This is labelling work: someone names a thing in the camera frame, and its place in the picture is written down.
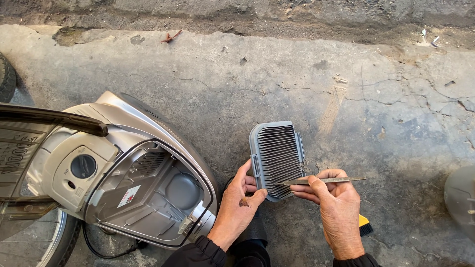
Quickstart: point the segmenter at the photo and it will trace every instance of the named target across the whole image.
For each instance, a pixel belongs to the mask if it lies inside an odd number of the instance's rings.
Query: human hand
[[[250,168],[251,160],[248,160],[224,191],[218,216],[207,236],[225,252],[246,229],[267,196],[267,190],[257,190],[256,179],[246,175]],[[246,197],[246,192],[253,192],[254,195]]]
[[[320,205],[323,233],[337,260],[364,255],[360,237],[360,196],[348,182],[324,183],[320,179],[348,177],[344,170],[327,169],[302,177],[309,185],[291,185],[294,195]]]

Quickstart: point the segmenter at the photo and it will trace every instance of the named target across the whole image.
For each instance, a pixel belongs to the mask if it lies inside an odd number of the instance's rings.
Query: black jacket
[[[187,244],[175,251],[162,267],[223,267],[226,253],[213,241],[201,236],[195,243]],[[376,260],[365,254],[348,260],[333,259],[333,267],[380,267]]]

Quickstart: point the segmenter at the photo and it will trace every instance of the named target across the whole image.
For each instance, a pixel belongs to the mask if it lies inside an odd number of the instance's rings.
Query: black cable
[[[135,241],[135,244],[131,245],[130,248],[120,254],[117,254],[117,255],[113,255],[113,256],[105,256],[105,255],[102,255],[101,253],[97,252],[92,246],[91,246],[91,242],[89,241],[89,238],[87,237],[87,234],[86,234],[86,222],[83,221],[83,235],[84,235],[84,240],[86,241],[86,245],[87,247],[91,250],[91,252],[100,257],[100,258],[105,258],[105,259],[113,259],[113,258],[118,258],[118,257],[121,257],[121,256],[124,256],[126,254],[129,254],[131,253],[132,251],[136,251],[137,249],[142,249],[145,247],[145,245],[147,243],[144,243],[140,240],[136,240]]]

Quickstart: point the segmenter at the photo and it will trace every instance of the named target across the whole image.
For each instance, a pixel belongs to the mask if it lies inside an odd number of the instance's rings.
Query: twig
[[[182,30],[179,30],[177,32],[177,34],[175,34],[173,37],[170,37],[170,33],[167,33],[167,38],[163,41],[160,41],[161,43],[165,42],[165,43],[170,43],[171,40],[173,40],[173,38],[177,37],[180,33],[181,33]]]

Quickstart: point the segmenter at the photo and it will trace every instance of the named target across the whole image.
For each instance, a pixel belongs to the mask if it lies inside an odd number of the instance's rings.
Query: gray plastic object
[[[267,189],[267,199],[272,202],[292,196],[288,185],[276,185],[305,176],[302,138],[292,122],[256,125],[249,134],[249,145],[257,188]]]
[[[475,242],[475,165],[450,174],[445,183],[444,200],[452,218]]]

